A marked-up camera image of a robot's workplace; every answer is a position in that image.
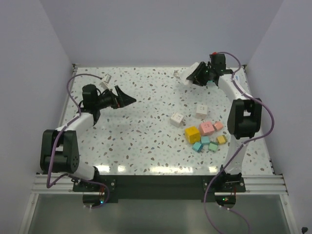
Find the pink cube plug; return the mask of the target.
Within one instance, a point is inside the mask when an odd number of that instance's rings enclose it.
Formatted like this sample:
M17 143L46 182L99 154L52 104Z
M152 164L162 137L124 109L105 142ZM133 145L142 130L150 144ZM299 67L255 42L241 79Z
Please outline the pink cube plug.
M200 123L198 129L202 136L210 136L215 132L213 124L210 121Z

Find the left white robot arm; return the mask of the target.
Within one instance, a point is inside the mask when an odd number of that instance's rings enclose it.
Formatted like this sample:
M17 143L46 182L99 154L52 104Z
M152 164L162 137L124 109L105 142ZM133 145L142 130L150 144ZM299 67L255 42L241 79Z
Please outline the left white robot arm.
M95 85L85 85L82 88L82 104L78 106L78 113L74 118L55 130L43 132L40 168L47 173L47 188L51 188L60 179L52 182L52 173L83 179L83 184L89 191L100 188L101 179L95 176L96 168L80 162L78 137L96 125L102 109L123 108L137 101L118 86L115 90L116 94L111 89L105 89L99 94Z

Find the white power strip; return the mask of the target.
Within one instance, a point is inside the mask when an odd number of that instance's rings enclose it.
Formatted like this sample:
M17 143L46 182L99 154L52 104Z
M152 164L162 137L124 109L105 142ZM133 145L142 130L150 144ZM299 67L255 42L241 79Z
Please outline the white power strip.
M235 78L236 82L239 83L240 85L243 83L243 79L242 79L242 76L240 74L235 74L234 78Z

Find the green plug adapter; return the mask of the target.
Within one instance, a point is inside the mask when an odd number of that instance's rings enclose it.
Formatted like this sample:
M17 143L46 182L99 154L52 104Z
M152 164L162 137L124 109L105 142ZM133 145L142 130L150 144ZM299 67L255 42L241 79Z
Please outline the green plug adapter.
M218 150L219 144L217 142L211 141L208 146L208 150L212 152L216 152Z

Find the teal plug adapter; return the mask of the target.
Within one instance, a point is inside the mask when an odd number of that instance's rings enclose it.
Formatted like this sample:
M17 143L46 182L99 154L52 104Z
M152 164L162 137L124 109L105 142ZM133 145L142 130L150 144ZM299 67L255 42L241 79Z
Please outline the teal plug adapter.
M201 136L201 144L202 145L209 145L210 144L210 138L208 136Z
M204 152L204 149L203 149L204 145L201 143L201 142L195 142L193 145L192 145L192 149L197 152L197 153L201 153L201 152Z

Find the teal triangular socket block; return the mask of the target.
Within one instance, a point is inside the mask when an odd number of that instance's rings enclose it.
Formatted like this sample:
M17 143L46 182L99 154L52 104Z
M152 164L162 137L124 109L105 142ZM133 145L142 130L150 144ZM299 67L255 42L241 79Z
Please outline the teal triangular socket block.
M209 83L213 83L214 85L217 85L217 78L215 78L215 77L209 77L209 78L208 78L208 82L209 82Z

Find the white cube with picture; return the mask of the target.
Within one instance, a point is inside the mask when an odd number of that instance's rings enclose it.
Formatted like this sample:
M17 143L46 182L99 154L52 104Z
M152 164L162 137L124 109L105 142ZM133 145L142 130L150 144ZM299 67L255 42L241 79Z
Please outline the white cube with picture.
M175 127L180 127L181 125L184 125L184 115L176 112L170 117L170 124Z

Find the yellow plug adapter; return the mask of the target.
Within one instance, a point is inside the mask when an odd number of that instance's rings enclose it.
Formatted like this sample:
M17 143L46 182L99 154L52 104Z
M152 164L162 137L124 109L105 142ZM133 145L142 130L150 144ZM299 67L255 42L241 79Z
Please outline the yellow plug adapter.
M217 140L219 145L225 144L228 141L225 135L217 136L216 140Z

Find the yellow cube plug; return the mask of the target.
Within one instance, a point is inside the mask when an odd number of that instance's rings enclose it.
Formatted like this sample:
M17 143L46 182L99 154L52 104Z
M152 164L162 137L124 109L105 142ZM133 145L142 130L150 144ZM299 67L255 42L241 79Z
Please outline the yellow cube plug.
M188 127L185 129L185 137L190 144L194 144L201 139L200 131L195 126Z

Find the salmon plug adapter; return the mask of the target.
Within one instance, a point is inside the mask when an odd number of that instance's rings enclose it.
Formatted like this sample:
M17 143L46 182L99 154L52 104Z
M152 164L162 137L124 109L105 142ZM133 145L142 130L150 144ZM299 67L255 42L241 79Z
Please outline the salmon plug adapter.
M220 121L216 121L214 124L213 124L213 127L214 127L214 130L216 132L222 130L224 128L224 125L222 124L222 122Z

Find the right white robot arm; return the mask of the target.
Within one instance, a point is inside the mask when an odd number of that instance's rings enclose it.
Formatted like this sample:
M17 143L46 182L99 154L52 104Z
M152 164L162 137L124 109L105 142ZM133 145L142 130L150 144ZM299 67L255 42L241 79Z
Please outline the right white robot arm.
M236 79L239 70L226 68L224 53L210 55L210 61L192 64L181 79L187 85L205 86L212 81L231 102L227 120L231 135L230 146L224 164L220 167L223 176L217 179L220 190L227 192L234 186L234 179L242 173L243 159L250 140L260 130L262 105L261 99L250 96Z

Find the white cube plug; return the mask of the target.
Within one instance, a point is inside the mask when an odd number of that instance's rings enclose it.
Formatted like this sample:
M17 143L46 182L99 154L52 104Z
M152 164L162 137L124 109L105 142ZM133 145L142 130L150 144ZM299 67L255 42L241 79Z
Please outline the white cube plug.
M198 119L205 119L208 113L208 106L205 104L198 104L196 106L195 117Z

